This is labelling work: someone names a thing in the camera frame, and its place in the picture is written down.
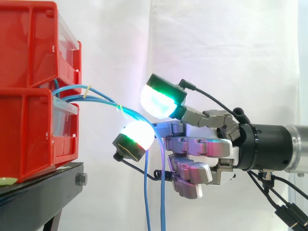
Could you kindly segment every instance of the yellow zip tie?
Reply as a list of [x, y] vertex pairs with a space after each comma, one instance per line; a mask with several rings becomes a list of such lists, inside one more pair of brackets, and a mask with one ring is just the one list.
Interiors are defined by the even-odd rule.
[[86, 89], [86, 92], [85, 94], [83, 95], [83, 98], [85, 98], [89, 92], [89, 89], [90, 89], [91, 85], [88, 85], [87, 89]]
[[122, 112], [124, 118], [127, 119], [127, 116], [126, 116], [126, 114], [125, 114], [124, 111], [123, 111], [123, 107], [122, 107], [122, 105], [120, 105], [120, 104], [118, 104], [118, 105], [116, 106], [116, 111], [119, 112], [119, 109], [121, 110], [121, 112]]

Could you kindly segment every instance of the white backdrop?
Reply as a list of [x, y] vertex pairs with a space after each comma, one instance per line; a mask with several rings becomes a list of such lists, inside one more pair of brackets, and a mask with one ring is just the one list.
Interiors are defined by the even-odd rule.
[[[299, 121], [297, 1], [58, 0], [59, 12], [82, 42], [83, 83], [142, 112], [139, 94], [150, 73], [185, 78], [253, 123]], [[189, 92], [187, 105], [219, 109]], [[146, 230], [143, 176], [113, 159], [111, 144], [128, 121], [115, 108], [80, 107], [78, 161], [88, 184], [62, 213], [59, 231]], [[151, 150], [150, 170], [160, 169]], [[138, 163], [143, 167], [144, 160]], [[276, 189], [286, 193], [283, 185]], [[152, 230], [159, 229], [159, 182], [149, 183]], [[187, 200], [166, 183], [167, 230], [286, 230], [247, 174], [204, 197]]]

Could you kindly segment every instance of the screw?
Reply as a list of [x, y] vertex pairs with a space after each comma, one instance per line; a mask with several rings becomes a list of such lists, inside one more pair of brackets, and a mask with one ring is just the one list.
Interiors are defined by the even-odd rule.
[[78, 173], [75, 178], [75, 184], [78, 186], [86, 186], [88, 182], [87, 173]]

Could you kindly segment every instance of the blue cable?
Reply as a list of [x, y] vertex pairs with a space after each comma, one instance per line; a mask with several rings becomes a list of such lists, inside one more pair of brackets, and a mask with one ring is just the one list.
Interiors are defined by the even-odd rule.
[[[53, 80], [53, 82], [54, 82], [54, 88], [57, 90], [57, 89], [59, 89], [59, 82], [58, 82], [58, 80], [55, 78], [54, 80]], [[60, 98], [60, 93], [56, 93], [56, 96], [58, 97], [58, 98]]]
[[[89, 99], [88, 96], [86, 96], [86, 98], [82, 98], [82, 97], [76, 97], [75, 99], [70, 99], [68, 100], [68, 102], [72, 102], [72, 101], [77, 101], [77, 102], [82, 102], [82, 101], [88, 101], [88, 102], [98, 102], [98, 103], [104, 103], [104, 104], [108, 104], [108, 105], [112, 105], [112, 106], [117, 106], [116, 103], [112, 103], [100, 98], [96, 98], [96, 99]], [[156, 138], [158, 140], [159, 146], [160, 146], [160, 151], [161, 151], [161, 156], [162, 156], [162, 178], [161, 178], [161, 195], [160, 195], [160, 223], [161, 223], [161, 231], [166, 231], [166, 215], [165, 215], [165, 148], [164, 148], [164, 144], [162, 142], [162, 138], [160, 137], [159, 133], [157, 132], [156, 128], [153, 126], [153, 124], [148, 121], [145, 117], [143, 117], [141, 114], [139, 114], [138, 112], [129, 109], [127, 107], [123, 107], [123, 111], [125, 113], [127, 113], [129, 115], [128, 112], [133, 113], [135, 116], [139, 117], [140, 119], [144, 120], [145, 122], [149, 123], [151, 125], [151, 127], [154, 129], [154, 133], [156, 135]]]
[[[95, 96], [91, 96], [91, 95], [87, 95], [86, 96], [87, 99], [99, 99], [99, 100], [104, 100], [104, 99], [100, 99], [98, 97], [95, 97]], [[83, 95], [71, 95], [71, 96], [66, 96], [66, 97], [63, 97], [61, 100], [64, 100], [64, 101], [67, 101], [68, 103], [71, 103], [71, 102], [74, 102], [76, 101], [76, 99], [83, 99]], [[138, 117], [136, 117], [133, 113], [131, 112], [125, 112], [126, 114], [128, 114], [130, 117], [136, 119], [136, 120], [139, 120]]]
[[[71, 85], [71, 86], [66, 86], [66, 87], [62, 87], [59, 88], [58, 90], [55, 90], [53, 92], [53, 95], [61, 92], [63, 90], [68, 90], [68, 89], [74, 89], [74, 88], [88, 88], [88, 86], [86, 85]], [[99, 91], [90, 88], [91, 91], [97, 93], [98, 95], [106, 98], [106, 99], [110, 99], [109, 97], [105, 96], [104, 94], [100, 93]], [[117, 107], [118, 104], [116, 104], [114, 101], [112, 101], [110, 99], [110, 102], [107, 100], [103, 100], [97, 97], [89, 97], [86, 96], [85, 98], [83, 98], [83, 96], [80, 95], [76, 95], [76, 96], [70, 96], [70, 99], [67, 100], [69, 103], [72, 101], [77, 101], [77, 102], [82, 102], [82, 101], [86, 101], [86, 102], [97, 102], [97, 103], [104, 103], [104, 104], [108, 104], [108, 105], [112, 105]], [[151, 127], [154, 130], [154, 133], [156, 135], [156, 138], [158, 140], [159, 143], [159, 147], [160, 147], [160, 152], [161, 152], [161, 157], [162, 157], [162, 177], [161, 177], [161, 193], [160, 193], [160, 226], [161, 226], [161, 231], [166, 231], [166, 213], [165, 213], [165, 165], [166, 165], [166, 159], [165, 159], [165, 148], [164, 148], [164, 143], [162, 141], [162, 138], [160, 137], [159, 133], [157, 132], [156, 128], [153, 126], [153, 124], [147, 120], [144, 116], [142, 116], [140, 113], [129, 109], [127, 107], [123, 107], [123, 111], [128, 114], [129, 116], [136, 116], [139, 119], [149, 123], [151, 125]]]
[[147, 192], [148, 160], [149, 160], [149, 150], [147, 150], [146, 153], [145, 153], [143, 194], [144, 194], [144, 203], [145, 203], [146, 222], [147, 222], [147, 225], [148, 225], [148, 231], [151, 231], [150, 212], [149, 212], [149, 205], [148, 205], [148, 192]]
[[[59, 93], [59, 92], [61, 92], [61, 91], [70, 90], [70, 89], [75, 89], [75, 88], [84, 88], [84, 89], [87, 89], [88, 86], [87, 86], [87, 85], [81, 85], [81, 84], [69, 85], [69, 86], [61, 87], [61, 88], [59, 88], [59, 89], [57, 89], [57, 90], [54, 90], [54, 91], [52, 92], [52, 94], [55, 95], [55, 94], [57, 94], [57, 93]], [[113, 102], [113, 103], [115, 102], [114, 100], [112, 100], [111, 98], [109, 98], [108, 96], [106, 96], [105, 94], [99, 92], [98, 90], [96, 90], [96, 89], [94, 89], [94, 88], [89, 88], [89, 90], [92, 91], [92, 92], [94, 92], [94, 93], [96, 93], [96, 94], [98, 94], [98, 95], [100, 95], [100, 96], [102, 96], [103, 98], [109, 100], [110, 102]]]

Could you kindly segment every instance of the black table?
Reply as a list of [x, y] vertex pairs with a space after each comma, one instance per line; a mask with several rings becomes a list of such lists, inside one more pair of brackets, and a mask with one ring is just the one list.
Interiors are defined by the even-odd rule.
[[56, 172], [21, 184], [0, 186], [0, 230], [58, 230], [62, 208], [87, 183], [83, 163], [71, 162]]

